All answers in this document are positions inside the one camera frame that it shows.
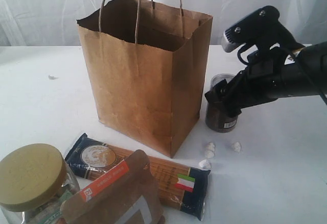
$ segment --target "orange label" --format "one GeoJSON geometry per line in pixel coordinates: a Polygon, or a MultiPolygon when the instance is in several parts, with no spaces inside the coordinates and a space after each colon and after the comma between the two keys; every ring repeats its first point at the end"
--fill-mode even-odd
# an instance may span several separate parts
{"type": "Polygon", "coordinates": [[[121,161],[118,165],[112,168],[110,171],[105,173],[104,175],[97,178],[90,185],[85,187],[79,193],[82,196],[85,202],[92,199],[98,193],[100,193],[103,189],[110,186],[112,183],[117,181],[120,177],[126,174],[129,171],[128,165],[125,160],[121,161]]]}

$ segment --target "screw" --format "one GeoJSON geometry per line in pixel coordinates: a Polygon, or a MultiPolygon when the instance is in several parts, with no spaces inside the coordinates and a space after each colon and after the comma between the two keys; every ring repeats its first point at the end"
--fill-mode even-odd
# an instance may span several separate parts
{"type": "Polygon", "coordinates": [[[266,11],[261,11],[260,13],[259,13],[259,16],[265,16],[266,15],[266,11]]]}
{"type": "Polygon", "coordinates": [[[241,32],[241,28],[240,27],[236,27],[234,30],[235,33],[239,34],[241,32]]]}

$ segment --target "robotic arm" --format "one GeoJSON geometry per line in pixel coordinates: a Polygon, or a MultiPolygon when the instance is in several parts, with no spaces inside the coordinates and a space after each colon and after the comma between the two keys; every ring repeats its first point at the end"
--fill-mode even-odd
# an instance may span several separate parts
{"type": "Polygon", "coordinates": [[[247,67],[229,83],[225,80],[205,94],[209,103],[235,117],[242,108],[269,103],[282,97],[323,96],[327,93],[327,42],[304,47],[278,21],[279,12],[265,6],[224,32],[222,46],[231,52],[241,44],[238,58],[247,67]],[[244,61],[241,53],[256,45],[258,50],[244,61]],[[297,57],[293,54],[299,50],[297,57]],[[288,55],[294,63],[285,64],[288,55]]]}

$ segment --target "italian flag label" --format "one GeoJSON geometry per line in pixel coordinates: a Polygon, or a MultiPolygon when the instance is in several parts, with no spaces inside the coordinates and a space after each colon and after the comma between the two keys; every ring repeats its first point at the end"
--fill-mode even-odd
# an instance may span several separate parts
{"type": "Polygon", "coordinates": [[[185,175],[177,174],[178,182],[175,184],[176,188],[185,190],[187,192],[193,192],[195,178],[185,175]]]}

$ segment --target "pasta package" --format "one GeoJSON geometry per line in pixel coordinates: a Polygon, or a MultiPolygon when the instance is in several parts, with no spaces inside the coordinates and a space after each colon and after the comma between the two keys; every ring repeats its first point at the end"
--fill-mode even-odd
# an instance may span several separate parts
{"type": "MultiPolygon", "coordinates": [[[[75,175],[96,180],[132,153],[133,151],[88,138],[84,133],[65,160],[75,175]]],[[[148,157],[150,172],[159,184],[160,202],[202,220],[210,170],[148,157]]]]}

